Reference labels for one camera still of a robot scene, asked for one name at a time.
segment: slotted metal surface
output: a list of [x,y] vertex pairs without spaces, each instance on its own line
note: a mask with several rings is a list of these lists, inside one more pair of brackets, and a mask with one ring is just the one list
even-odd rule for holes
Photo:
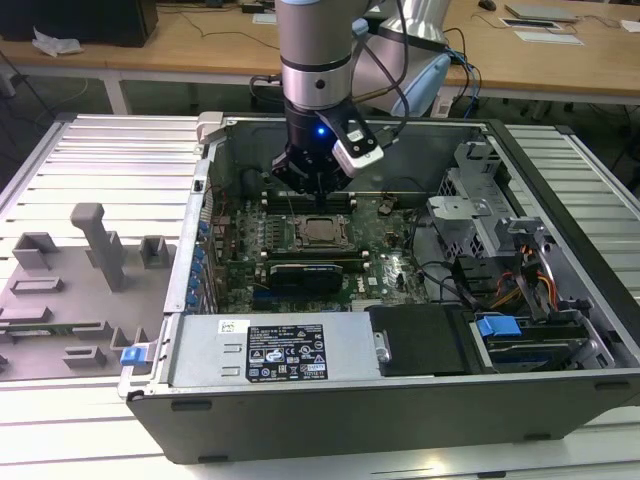
[[195,164],[195,117],[79,115],[59,124],[0,219],[0,288],[16,265],[23,232],[48,232],[58,246],[87,245],[69,221],[79,202],[104,205],[104,225],[123,245],[164,235],[177,245]]
[[[509,126],[562,203],[609,266],[640,302],[640,203],[573,135],[551,126]],[[516,182],[511,189],[528,215],[537,215]]]

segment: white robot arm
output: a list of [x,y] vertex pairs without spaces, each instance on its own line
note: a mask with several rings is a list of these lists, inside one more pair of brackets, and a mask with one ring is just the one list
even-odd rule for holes
[[[288,143],[272,170],[320,206],[379,161],[399,133],[372,132],[356,105],[421,114],[435,96],[425,92],[437,92],[444,81],[449,63],[441,25],[450,0],[395,1],[397,14],[363,40],[357,62],[352,24],[381,0],[276,1]],[[425,74],[425,67],[433,73],[434,59],[438,74]]]

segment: black plastic cover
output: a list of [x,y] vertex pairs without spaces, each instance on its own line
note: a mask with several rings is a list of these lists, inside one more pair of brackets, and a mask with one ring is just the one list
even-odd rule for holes
[[398,305],[369,311],[374,332],[388,341],[385,377],[485,373],[469,328],[473,313],[457,305]]

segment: blue release tab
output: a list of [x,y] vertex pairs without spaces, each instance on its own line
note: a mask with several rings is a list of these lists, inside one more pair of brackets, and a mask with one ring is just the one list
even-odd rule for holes
[[122,351],[120,356],[120,365],[123,367],[140,367],[147,362],[145,357],[147,356],[146,347],[127,347]]
[[518,337],[522,335],[516,317],[510,315],[485,315],[484,318],[476,322],[476,325],[483,337],[491,335],[496,337]]

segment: robotic arm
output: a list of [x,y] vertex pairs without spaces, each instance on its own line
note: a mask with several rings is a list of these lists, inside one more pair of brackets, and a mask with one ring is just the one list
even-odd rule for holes
[[[385,72],[370,62],[359,62],[363,67],[355,69],[352,56],[354,20],[382,1],[276,1],[288,143],[272,170],[294,191],[314,195],[319,206],[329,193],[344,189],[379,161],[382,147],[391,145],[388,133],[381,141],[371,131],[352,96],[354,86],[360,85],[379,92],[360,97],[372,105],[392,111],[395,104],[384,106],[385,97],[387,102],[394,97]],[[430,62],[433,53],[444,51],[440,27],[448,5],[449,0],[404,0],[402,11],[381,26],[382,36],[368,40],[367,49],[386,59],[387,73],[403,80],[400,88],[406,89],[423,72],[425,58]],[[409,58],[407,48],[412,51]]]

